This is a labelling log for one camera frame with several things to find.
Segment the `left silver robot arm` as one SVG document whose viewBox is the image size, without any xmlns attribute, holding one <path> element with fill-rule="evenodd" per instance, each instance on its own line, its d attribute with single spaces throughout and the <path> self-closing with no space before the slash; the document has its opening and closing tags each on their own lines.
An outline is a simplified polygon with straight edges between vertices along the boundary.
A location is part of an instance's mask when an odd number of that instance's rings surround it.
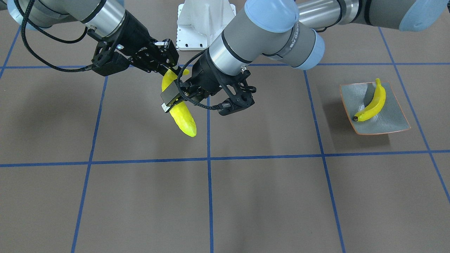
<svg viewBox="0 0 450 253">
<path fill-rule="evenodd" d="M 247 0 L 206 50 L 192 76 L 161 94 L 164 112 L 188 101 L 228 115 L 254 104 L 256 88 L 246 69 L 260 55 L 300 70 L 315 67 L 325 51 L 320 32 L 334 25 L 364 24 L 407 32 L 430 27 L 447 0 Z"/>
</svg>

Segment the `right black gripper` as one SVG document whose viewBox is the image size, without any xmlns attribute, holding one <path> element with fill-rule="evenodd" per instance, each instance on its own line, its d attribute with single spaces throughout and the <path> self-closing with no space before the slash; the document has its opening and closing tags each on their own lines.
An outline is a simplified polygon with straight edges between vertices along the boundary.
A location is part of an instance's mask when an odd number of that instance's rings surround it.
<svg viewBox="0 0 450 253">
<path fill-rule="evenodd" d="M 164 76 L 169 70 L 176 73 L 178 69 L 179 54 L 173 41 L 152 38 L 148 29 L 127 10 L 122 24 L 106 40 L 122 45 L 119 51 L 130 57 L 132 66 L 141 70 Z"/>
</svg>

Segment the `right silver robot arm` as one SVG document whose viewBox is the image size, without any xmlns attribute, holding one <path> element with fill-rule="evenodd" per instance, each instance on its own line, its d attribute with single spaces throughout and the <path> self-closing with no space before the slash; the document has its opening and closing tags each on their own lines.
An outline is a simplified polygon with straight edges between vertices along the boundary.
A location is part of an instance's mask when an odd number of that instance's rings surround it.
<svg viewBox="0 0 450 253">
<path fill-rule="evenodd" d="M 66 44 L 77 43 L 86 35 L 98 43 L 92 63 L 80 69 L 63 69 L 63 72 L 92 70 L 109 76 L 126 70 L 130 65 L 145 72 L 165 75 L 168 70 L 179 74 L 179 54 L 172 40 L 158 41 L 148 29 L 128 10 L 122 0 L 2 0 L 1 10 L 21 27 L 21 38 L 28 51 L 45 65 L 49 63 L 38 56 L 27 42 L 25 30 L 37 30 L 49 38 Z M 75 40 L 63 40 L 46 32 L 55 24 L 79 21 L 85 26 L 83 34 Z"/>
</svg>

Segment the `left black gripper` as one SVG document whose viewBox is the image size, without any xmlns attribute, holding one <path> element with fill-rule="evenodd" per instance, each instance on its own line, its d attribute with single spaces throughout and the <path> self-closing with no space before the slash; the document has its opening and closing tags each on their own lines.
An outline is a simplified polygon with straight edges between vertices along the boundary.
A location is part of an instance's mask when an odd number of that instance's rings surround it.
<svg viewBox="0 0 450 253">
<path fill-rule="evenodd" d="M 221 90 L 220 83 L 215 76 L 213 70 L 216 68 L 210 66 L 208 63 L 208 53 L 198 53 L 193 56 L 180 71 L 183 74 L 184 70 L 194 59 L 200 57 L 192 67 L 192 75 L 186 82 L 179 80 L 179 89 L 176 81 L 162 82 L 162 86 L 166 85 L 161 93 L 163 100 L 162 109 L 164 113 L 168 113 L 175 105 L 186 101 L 188 97 L 195 102 L 201 102 L 209 96 L 214 96 Z"/>
</svg>

